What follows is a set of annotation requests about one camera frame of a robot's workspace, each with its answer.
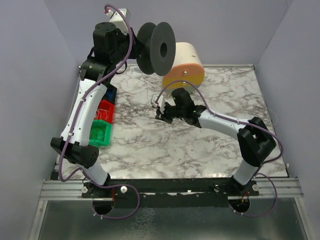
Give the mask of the black cable spool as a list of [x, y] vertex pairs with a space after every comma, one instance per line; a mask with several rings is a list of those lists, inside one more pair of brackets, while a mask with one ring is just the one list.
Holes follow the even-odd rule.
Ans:
[[142, 50], [136, 58], [139, 69], [146, 75], [165, 76], [171, 70], [176, 54], [176, 38], [167, 22], [147, 22], [137, 33]]

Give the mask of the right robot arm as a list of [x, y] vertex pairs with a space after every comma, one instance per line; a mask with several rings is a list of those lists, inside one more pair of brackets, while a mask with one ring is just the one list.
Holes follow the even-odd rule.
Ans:
[[156, 109], [156, 119], [171, 124], [180, 119], [188, 125], [210, 129], [238, 141], [242, 161], [231, 177], [235, 185], [245, 186], [258, 171], [264, 160], [276, 147], [276, 142], [265, 123], [258, 117], [250, 120], [212, 113], [204, 105], [196, 105], [184, 88], [175, 89], [171, 96], [174, 105], [162, 95], [153, 95], [151, 105]]

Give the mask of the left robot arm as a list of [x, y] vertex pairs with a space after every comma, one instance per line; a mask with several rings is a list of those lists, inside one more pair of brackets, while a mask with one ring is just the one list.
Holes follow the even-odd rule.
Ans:
[[93, 47], [80, 66], [77, 96], [67, 125], [50, 142], [61, 164], [67, 160], [76, 165], [98, 186], [106, 186], [110, 175], [98, 163], [98, 147], [89, 144], [91, 127], [111, 79], [128, 59], [135, 58], [136, 45], [135, 34], [128, 25], [123, 29], [111, 22], [95, 26]]

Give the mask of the cream cylindrical drawer cabinet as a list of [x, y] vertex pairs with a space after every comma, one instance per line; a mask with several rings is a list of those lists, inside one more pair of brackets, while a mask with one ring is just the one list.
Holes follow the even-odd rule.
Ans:
[[198, 89], [204, 81], [205, 69], [191, 43], [177, 42], [175, 46], [174, 62], [169, 73], [162, 78], [162, 87], [166, 87], [171, 82], [182, 80], [182, 82], [173, 83], [164, 92], [169, 95], [175, 89], [184, 88], [192, 93], [195, 88], [187, 82], [192, 83]]

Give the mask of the red storage bin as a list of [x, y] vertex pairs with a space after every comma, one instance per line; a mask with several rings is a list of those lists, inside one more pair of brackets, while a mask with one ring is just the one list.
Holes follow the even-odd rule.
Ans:
[[114, 120], [115, 105], [107, 100], [101, 100], [95, 113], [95, 120], [103, 120], [109, 124]]

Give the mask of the green storage bin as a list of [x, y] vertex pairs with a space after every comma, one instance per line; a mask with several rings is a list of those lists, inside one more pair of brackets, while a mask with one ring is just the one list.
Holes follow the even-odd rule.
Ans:
[[89, 145], [104, 147], [110, 145], [112, 125], [104, 120], [94, 119], [89, 134]]

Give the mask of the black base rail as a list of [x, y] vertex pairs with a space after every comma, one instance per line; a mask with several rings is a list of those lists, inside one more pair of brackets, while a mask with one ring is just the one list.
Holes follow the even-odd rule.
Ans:
[[110, 189], [90, 182], [83, 184], [81, 197], [116, 208], [227, 208], [229, 200], [259, 195], [258, 184], [232, 183], [230, 178], [112, 179]]

